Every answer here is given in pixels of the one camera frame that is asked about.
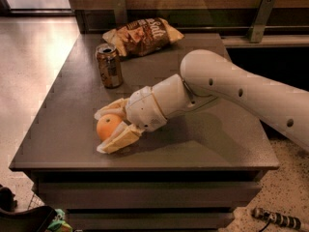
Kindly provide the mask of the dark robot base part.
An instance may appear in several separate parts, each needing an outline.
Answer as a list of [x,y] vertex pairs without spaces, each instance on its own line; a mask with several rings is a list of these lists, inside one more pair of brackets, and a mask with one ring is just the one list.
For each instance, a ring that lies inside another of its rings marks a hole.
[[23,212],[15,212],[14,207],[14,194],[0,186],[0,232],[44,232],[56,216],[49,206]]

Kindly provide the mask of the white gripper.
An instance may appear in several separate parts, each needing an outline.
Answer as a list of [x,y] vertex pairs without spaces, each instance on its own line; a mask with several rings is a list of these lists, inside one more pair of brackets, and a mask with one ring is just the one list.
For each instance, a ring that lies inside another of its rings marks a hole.
[[167,123],[149,86],[134,92],[128,99],[118,99],[109,103],[99,109],[94,117],[98,120],[106,114],[126,118],[131,125],[121,122],[112,134],[97,146],[97,151],[103,154],[123,149],[136,142],[144,131],[156,131]]

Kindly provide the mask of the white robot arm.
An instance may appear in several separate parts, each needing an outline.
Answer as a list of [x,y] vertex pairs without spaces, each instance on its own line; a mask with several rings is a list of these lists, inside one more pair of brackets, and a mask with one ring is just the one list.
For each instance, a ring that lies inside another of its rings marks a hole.
[[247,72],[205,49],[187,53],[180,72],[146,86],[127,99],[118,99],[95,113],[121,122],[97,150],[113,153],[136,142],[145,131],[155,131],[173,117],[213,105],[219,98],[234,102],[309,150],[309,92]]

